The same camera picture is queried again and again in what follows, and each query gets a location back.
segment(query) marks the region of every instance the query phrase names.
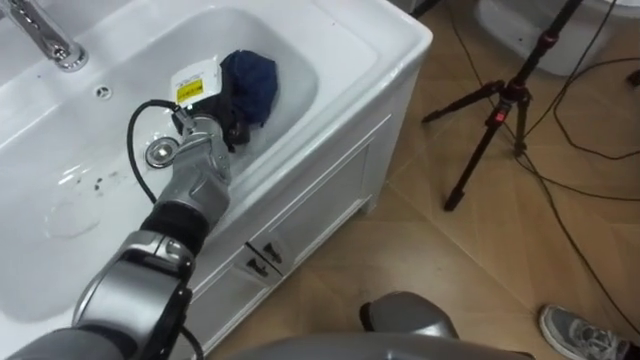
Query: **sneaker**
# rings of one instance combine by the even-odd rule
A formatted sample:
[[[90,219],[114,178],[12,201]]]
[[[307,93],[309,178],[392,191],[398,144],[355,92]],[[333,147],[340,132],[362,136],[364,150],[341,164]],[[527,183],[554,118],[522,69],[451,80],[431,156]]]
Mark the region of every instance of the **sneaker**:
[[[572,360],[622,360],[629,349],[629,341],[559,306],[542,308],[539,321],[549,345]]]

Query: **cabinet handle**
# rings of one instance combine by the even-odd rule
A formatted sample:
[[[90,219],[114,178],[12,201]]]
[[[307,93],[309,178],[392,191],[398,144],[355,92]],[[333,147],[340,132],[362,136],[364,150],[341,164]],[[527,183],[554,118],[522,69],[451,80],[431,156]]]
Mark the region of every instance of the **cabinet handle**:
[[[267,272],[267,268],[265,266],[258,265],[258,261],[256,259],[251,259],[247,263],[247,266],[253,269],[258,275],[262,277],[268,277],[269,273]]]
[[[273,247],[273,244],[267,244],[263,250],[267,255],[271,256],[271,260],[273,260],[273,262],[276,264],[282,264],[282,255],[278,254],[276,249]]]

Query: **cabinet door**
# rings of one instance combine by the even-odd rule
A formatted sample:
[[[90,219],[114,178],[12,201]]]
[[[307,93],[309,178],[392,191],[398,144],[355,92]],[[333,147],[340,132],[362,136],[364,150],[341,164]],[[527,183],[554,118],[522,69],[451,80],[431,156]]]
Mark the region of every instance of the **cabinet door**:
[[[243,246],[194,291],[186,327],[205,351],[210,350],[281,278],[258,254]],[[193,349],[181,336],[171,359],[192,355]]]
[[[363,203],[362,179],[368,147],[361,148],[350,160],[314,184],[266,236],[256,239],[256,250],[272,262],[265,246],[281,253],[284,266],[296,266],[326,240]],[[285,274],[290,269],[279,267]]]

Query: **sink basin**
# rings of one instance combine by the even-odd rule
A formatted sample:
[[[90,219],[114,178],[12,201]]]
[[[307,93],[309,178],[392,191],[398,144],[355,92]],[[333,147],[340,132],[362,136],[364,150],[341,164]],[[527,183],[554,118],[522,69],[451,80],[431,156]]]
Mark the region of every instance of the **sink basin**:
[[[25,59],[30,65],[15,76],[0,76],[3,358],[68,325],[87,282],[150,211],[129,168],[125,131],[140,103],[169,97],[174,73],[238,49],[278,66],[271,117],[232,156],[223,229],[427,45],[417,27],[398,40],[396,29],[415,25],[386,0],[132,0],[106,15],[76,38],[91,56],[82,71],[64,74]],[[16,49],[28,41],[17,29],[0,37],[9,47],[21,44]],[[99,96],[98,88],[110,93]],[[135,152],[156,194],[171,169],[151,169],[143,155],[164,136],[178,138],[169,114],[143,113]]]
[[[269,122],[254,129],[252,141],[232,156],[233,177],[240,178],[303,117],[316,97],[318,76],[308,61],[262,21],[233,8],[212,8],[190,18],[106,72],[96,83],[112,92],[108,99],[88,88],[6,142],[0,164],[13,171],[0,175],[0,185],[14,191],[0,195],[4,205],[0,216],[24,219],[29,226],[23,221],[0,224],[0,230],[13,239],[11,251],[0,254],[0,286],[14,289],[0,295],[5,315],[37,321],[75,302],[84,284],[150,209],[136,188],[123,147],[130,113],[148,99],[167,98],[168,79],[182,68],[207,58],[222,61],[237,49],[250,49],[275,60],[280,83]],[[61,126],[62,119],[70,127]],[[143,113],[136,130],[138,164],[159,194],[171,169],[146,166],[144,151],[156,138],[179,136],[163,110]],[[37,157],[16,168],[25,154]],[[25,261],[34,265],[30,271],[11,271]],[[32,286],[50,295],[34,297]]]

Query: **yellow label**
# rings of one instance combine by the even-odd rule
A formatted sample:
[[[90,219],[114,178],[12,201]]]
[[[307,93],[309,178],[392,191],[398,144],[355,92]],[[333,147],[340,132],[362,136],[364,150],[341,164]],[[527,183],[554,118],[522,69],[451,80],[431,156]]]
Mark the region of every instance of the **yellow label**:
[[[182,103],[194,96],[198,96],[204,92],[202,79],[192,81],[178,89],[178,103]]]

